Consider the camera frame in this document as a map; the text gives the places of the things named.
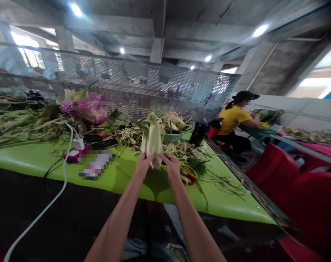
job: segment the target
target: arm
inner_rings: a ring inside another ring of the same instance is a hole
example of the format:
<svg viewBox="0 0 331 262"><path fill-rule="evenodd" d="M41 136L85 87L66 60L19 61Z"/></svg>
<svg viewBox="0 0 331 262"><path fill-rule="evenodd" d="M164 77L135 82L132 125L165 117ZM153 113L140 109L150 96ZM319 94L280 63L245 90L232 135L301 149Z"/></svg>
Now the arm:
<svg viewBox="0 0 331 262"><path fill-rule="evenodd" d="M247 127L259 127L260 126L260 114L255 113L253 119L242 122L243 125Z"/></svg>
<svg viewBox="0 0 331 262"><path fill-rule="evenodd" d="M176 207L179 211L187 250L191 261L224 261L224 255L199 216L188 197L180 177L179 161L171 154L161 155L166 164L168 180L173 189Z"/></svg>
<svg viewBox="0 0 331 262"><path fill-rule="evenodd" d="M153 156L146 158L146 152L139 156L132 179L97 236L84 262L121 260L136 201L153 158Z"/></svg>

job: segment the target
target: hand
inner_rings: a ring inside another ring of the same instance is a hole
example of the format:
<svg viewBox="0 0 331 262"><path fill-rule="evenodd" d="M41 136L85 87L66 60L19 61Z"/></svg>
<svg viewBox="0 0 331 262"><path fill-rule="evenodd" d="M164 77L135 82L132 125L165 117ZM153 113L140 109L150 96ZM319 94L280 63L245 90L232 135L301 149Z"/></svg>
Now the hand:
<svg viewBox="0 0 331 262"><path fill-rule="evenodd" d="M180 163L176 157L169 153L160 154L162 161L166 164L166 170L168 172L168 181L170 185L172 183L181 182L180 175Z"/></svg>
<svg viewBox="0 0 331 262"><path fill-rule="evenodd" d="M142 179L142 181L146 178L147 170L150 166L150 163L154 159L154 156L146 157L147 152L143 152L139 157L137 158L136 168L134 172L134 176Z"/></svg>

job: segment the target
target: plastic basket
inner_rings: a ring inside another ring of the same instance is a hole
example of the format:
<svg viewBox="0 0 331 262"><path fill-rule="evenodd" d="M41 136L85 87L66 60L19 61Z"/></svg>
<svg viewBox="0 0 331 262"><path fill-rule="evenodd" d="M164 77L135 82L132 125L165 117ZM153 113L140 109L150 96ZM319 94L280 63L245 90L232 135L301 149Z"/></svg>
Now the plastic basket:
<svg viewBox="0 0 331 262"><path fill-rule="evenodd" d="M146 123L147 130L150 130L150 126ZM182 138L182 136L187 133L182 132L181 134L165 134L162 138L162 144L176 144Z"/></svg>

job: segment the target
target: concrete pillar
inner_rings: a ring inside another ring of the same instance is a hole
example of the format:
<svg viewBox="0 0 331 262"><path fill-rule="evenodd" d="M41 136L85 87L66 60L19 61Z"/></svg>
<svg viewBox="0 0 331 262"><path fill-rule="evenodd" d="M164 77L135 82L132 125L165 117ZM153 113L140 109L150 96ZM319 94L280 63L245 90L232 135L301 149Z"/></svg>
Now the concrete pillar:
<svg viewBox="0 0 331 262"><path fill-rule="evenodd" d="M221 69L222 69L224 63L225 62L222 62L220 60L216 61L212 66L212 71L213 72L221 72Z"/></svg>
<svg viewBox="0 0 331 262"><path fill-rule="evenodd" d="M158 64L162 62L163 47L164 38L155 37L152 44L150 62Z"/></svg>
<svg viewBox="0 0 331 262"><path fill-rule="evenodd" d="M317 42L299 68L281 86L278 95L290 95L331 50L331 36Z"/></svg>
<svg viewBox="0 0 331 262"><path fill-rule="evenodd" d="M63 27L55 27L56 37L60 50L74 52L74 43L71 32Z"/></svg>
<svg viewBox="0 0 331 262"><path fill-rule="evenodd" d="M235 92L249 89L255 78L264 67L271 53L276 48L276 43L262 42L249 50L237 74L242 74L241 79L235 87Z"/></svg>

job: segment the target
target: pink plastic bag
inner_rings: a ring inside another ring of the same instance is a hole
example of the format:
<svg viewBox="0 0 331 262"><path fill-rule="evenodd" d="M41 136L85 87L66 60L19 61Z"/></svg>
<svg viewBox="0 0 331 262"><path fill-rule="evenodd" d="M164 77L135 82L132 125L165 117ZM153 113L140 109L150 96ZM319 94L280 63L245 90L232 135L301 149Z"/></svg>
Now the pink plastic bag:
<svg viewBox="0 0 331 262"><path fill-rule="evenodd" d="M101 103L101 96L97 93L89 93L89 97L75 101L63 101L61 104L64 112L80 119L85 124L99 125L106 121L107 111Z"/></svg>

